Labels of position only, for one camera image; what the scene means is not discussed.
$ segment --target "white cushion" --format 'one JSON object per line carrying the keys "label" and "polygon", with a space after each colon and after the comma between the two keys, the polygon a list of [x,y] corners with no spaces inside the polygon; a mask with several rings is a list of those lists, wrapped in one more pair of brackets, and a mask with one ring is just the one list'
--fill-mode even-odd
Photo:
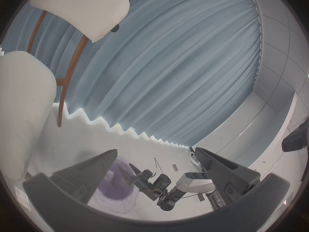
{"label": "white cushion", "polygon": [[0,170],[22,180],[56,96],[53,73],[27,52],[0,57]]}
{"label": "white cushion", "polygon": [[121,22],[130,7],[128,0],[31,0],[30,4],[66,20],[92,42]]}

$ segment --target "curtain fold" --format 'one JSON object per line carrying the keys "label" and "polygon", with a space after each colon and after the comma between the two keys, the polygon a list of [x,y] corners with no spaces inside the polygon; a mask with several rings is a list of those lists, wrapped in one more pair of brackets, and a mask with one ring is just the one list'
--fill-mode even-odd
{"label": "curtain fold", "polygon": [[[124,131],[192,146],[224,122],[252,92],[260,59],[253,0],[129,0],[116,33],[87,43],[66,95]],[[41,10],[27,4],[2,43],[26,50]],[[64,78],[82,33],[47,13],[31,54]],[[61,87],[55,102],[59,102]]]}

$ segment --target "chair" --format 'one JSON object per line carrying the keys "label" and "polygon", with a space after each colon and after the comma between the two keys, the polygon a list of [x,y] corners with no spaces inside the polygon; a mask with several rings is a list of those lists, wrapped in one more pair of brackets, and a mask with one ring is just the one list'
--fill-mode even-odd
{"label": "chair", "polygon": [[47,12],[66,20],[84,35],[72,56],[65,78],[56,79],[57,86],[63,86],[58,111],[60,127],[66,92],[84,47],[89,39],[94,43],[109,31],[116,32],[119,22],[127,15],[130,4],[128,0],[31,0],[30,5],[42,9],[43,12],[33,29],[27,52],[30,52],[35,35]]}
{"label": "chair", "polygon": [[56,89],[53,73],[29,53],[0,56],[0,169],[9,179],[31,177],[30,158]]}

